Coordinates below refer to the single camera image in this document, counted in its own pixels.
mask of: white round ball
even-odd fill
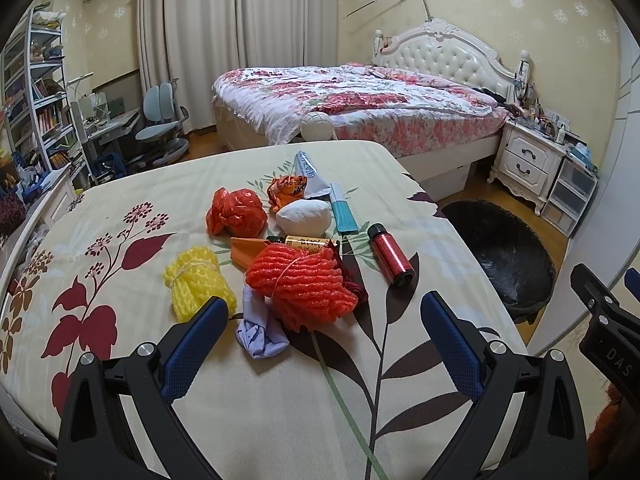
[[[334,124],[327,114],[311,112],[302,118],[300,133],[306,142],[330,140],[334,136]]]
[[[321,237],[331,225],[331,206],[324,200],[296,200],[276,213],[287,235]]]

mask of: headboard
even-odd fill
[[[382,31],[377,30],[373,43],[376,65],[484,87],[500,94],[508,103],[514,102],[515,74],[498,60],[497,51],[441,18],[394,36],[386,48],[383,38]]]

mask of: floral blanket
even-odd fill
[[[207,235],[213,193],[250,187],[267,207],[271,179],[293,172],[297,144],[222,153],[87,190],[52,227],[0,316],[0,383],[53,436],[78,359],[130,355],[176,323],[162,273],[207,246],[242,305],[244,274],[230,239]],[[487,339],[526,348],[481,266],[453,225],[379,144],[308,142],[319,173],[340,182],[360,226],[341,237],[342,259],[369,300],[336,323],[287,333],[291,348],[252,360],[235,337],[238,317],[173,408],[226,480],[418,480],[456,432],[470,401],[456,391],[420,300],[437,290]],[[410,258],[411,286],[389,287],[368,227],[380,222]],[[263,235],[282,235],[268,213]],[[339,237],[332,222],[327,231]],[[163,474],[140,419],[124,410],[146,464]],[[514,400],[487,463],[499,462],[517,418]],[[250,466],[244,457],[251,457]]]
[[[453,81],[372,66],[246,68],[213,90],[270,145],[287,144],[306,114],[324,112],[339,139],[375,140],[396,158],[491,135],[507,117],[492,97]]]

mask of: metal screw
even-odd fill
[[[558,361],[559,363],[564,361],[564,354],[555,348],[553,348],[552,351],[549,352],[549,355],[551,355],[551,358],[554,361]]]
[[[489,348],[494,354],[504,354],[507,351],[507,345],[502,341],[491,341]]]
[[[86,352],[80,356],[80,362],[83,365],[90,365],[94,362],[94,355],[91,352]]]
[[[142,357],[151,355],[153,351],[154,351],[153,343],[142,343],[142,345],[138,347],[138,355],[142,355]]]

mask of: purple cloth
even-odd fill
[[[242,291],[244,319],[236,329],[236,339],[253,359],[273,357],[289,346],[280,323],[267,307],[270,298],[258,294],[249,285]]]

